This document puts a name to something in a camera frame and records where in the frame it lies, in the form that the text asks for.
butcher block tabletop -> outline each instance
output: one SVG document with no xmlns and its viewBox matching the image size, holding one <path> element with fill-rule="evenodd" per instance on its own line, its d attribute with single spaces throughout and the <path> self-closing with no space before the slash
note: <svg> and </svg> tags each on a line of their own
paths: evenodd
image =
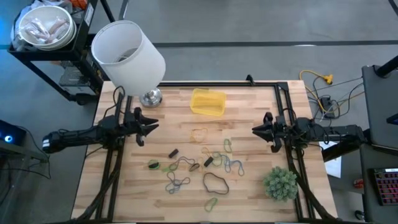
<svg viewBox="0 0 398 224">
<path fill-rule="evenodd" d="M 311 118 L 310 105 L 302 81 L 284 81 L 289 84 L 293 109 L 298 117 Z M 123 161 L 114 210 L 114 222 L 294 222 L 297 221 L 293 200 L 275 202 L 265 195 L 263 178 L 273 167 L 287 167 L 285 149 L 271 153 L 271 142 L 255 136 L 251 128 L 262 124 L 266 112 L 278 115 L 273 87 L 263 86 L 212 86 L 203 87 L 226 93 L 226 108 L 223 116 L 193 114 L 190 100 L 194 88 L 199 87 L 161 87 L 163 101 L 157 108 L 143 108 L 138 97 L 134 97 L 131 110 L 139 106 L 142 114 L 158 119 L 159 127 L 145 138 L 145 146 L 136 144 L 134 135 L 126 139 Z M 113 106 L 111 82 L 104 82 L 95 122 L 103 118 L 104 112 Z M 286 107 L 284 94 L 282 101 Z M 232 152 L 224 150 L 224 140 L 229 139 Z M 87 153 L 100 145 L 88 146 Z M 232 161 L 242 162 L 244 175 L 239 175 L 239 165 L 233 164 L 231 171 L 225 171 L 224 164 L 203 167 L 207 148 L 210 152 L 220 152 Z M 178 149 L 172 159 L 168 155 Z M 163 170 L 185 156 L 201 164 L 190 172 L 190 165 L 181 161 L 175 178 L 190 178 L 190 183 L 181 185 L 174 194 L 166 191 L 170 183 L 167 171 Z M 80 184 L 76 194 L 72 218 L 81 215 L 100 190 L 106 159 L 106 150 L 100 149 L 89 155 L 83 165 Z M 148 162 L 158 160 L 159 169 L 151 170 Z M 328 177 L 319 147 L 308 146 L 304 155 L 310 188 L 326 210 L 337 217 L 335 203 L 331 194 Z M 226 195 L 208 193 L 203 185 L 207 172 L 226 180 L 229 192 Z M 206 177 L 209 190 L 226 192 L 222 180 Z M 109 194 L 105 198 L 103 216 L 108 211 Z M 205 204 L 216 197 L 218 203 L 212 211 L 205 210 Z M 303 193 L 300 191 L 302 208 L 307 216 Z"/>
</svg>

gray floor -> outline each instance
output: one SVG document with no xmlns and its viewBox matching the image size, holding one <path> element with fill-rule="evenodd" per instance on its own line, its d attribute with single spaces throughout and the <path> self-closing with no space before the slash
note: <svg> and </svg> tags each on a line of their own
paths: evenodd
<svg viewBox="0 0 398 224">
<path fill-rule="evenodd" d="M 0 2 L 0 45 L 8 44 L 14 16 L 27 2 L 13 2 L 7 7 Z M 109 2 L 114 15 L 118 15 L 121 0 Z M 398 25 L 398 17 L 385 0 L 131 0 L 126 19 L 141 25 L 153 42 L 398 38 L 398 30 L 391 29 Z M 99 6 L 91 32 L 107 23 Z M 242 80 L 247 74 L 256 80 L 296 80 L 301 70 L 311 69 L 334 74 L 334 82 L 338 83 L 360 77 L 363 65 L 382 64 L 396 56 L 398 46 L 181 48 L 160 52 L 167 63 L 164 80 Z M 0 51 L 0 58 L 0 119 L 25 126 L 36 141 L 59 128 L 90 126 L 94 103 L 78 106 L 67 102 L 5 50 Z M 54 80 L 62 73 L 49 63 L 39 66 Z M 311 85 L 313 78 L 306 75 L 306 84 Z M 358 83 L 325 89 L 320 94 L 338 99 Z M 346 110 L 347 105 L 343 106 L 343 111 Z M 333 125 L 347 124 L 368 127 L 363 96 L 351 102 L 348 115 L 333 122 Z M 84 153 L 84 147 L 76 147 L 52 155 L 52 180 L 27 174 L 10 223 L 67 220 Z M 343 157 L 343 180 L 347 186 L 344 188 L 350 188 L 352 181 L 361 176 L 359 165 L 357 152 Z M 332 177 L 330 182 L 339 217 L 355 220 L 353 212 L 362 209 L 360 194 L 341 190 L 342 183 Z M 352 199 L 351 203 L 346 203 L 347 198 Z"/>
</svg>

lamp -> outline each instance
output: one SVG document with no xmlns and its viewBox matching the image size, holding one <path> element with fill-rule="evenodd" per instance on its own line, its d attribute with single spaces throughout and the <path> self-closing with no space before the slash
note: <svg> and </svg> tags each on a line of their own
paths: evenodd
<svg viewBox="0 0 398 224">
<path fill-rule="evenodd" d="M 131 21 L 112 22 L 102 28 L 91 45 L 95 60 L 115 86 L 123 86 L 129 96 L 139 96 L 145 107 L 156 107 L 162 94 L 166 64 L 163 56 Z"/>
</svg>

white paper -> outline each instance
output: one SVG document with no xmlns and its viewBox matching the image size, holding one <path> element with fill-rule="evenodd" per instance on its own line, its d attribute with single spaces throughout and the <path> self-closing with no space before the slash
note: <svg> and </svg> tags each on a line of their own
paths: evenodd
<svg viewBox="0 0 398 224">
<path fill-rule="evenodd" d="M 323 147 L 324 149 L 329 148 L 330 146 L 334 146 L 337 144 L 336 142 L 329 142 L 329 144 L 325 144 L 324 142 L 319 142 L 319 146 Z M 325 163 L 326 173 L 328 175 L 332 175 L 333 177 L 341 178 L 341 156 L 332 159 Z"/>
</svg>

lamp base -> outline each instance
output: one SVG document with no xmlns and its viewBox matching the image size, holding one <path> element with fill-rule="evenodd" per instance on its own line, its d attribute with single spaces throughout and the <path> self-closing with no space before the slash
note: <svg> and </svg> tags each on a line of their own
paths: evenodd
<svg viewBox="0 0 398 224">
<path fill-rule="evenodd" d="M 155 108 L 162 102 L 162 93 L 158 88 L 151 90 L 139 97 L 139 101 L 146 108 Z"/>
</svg>

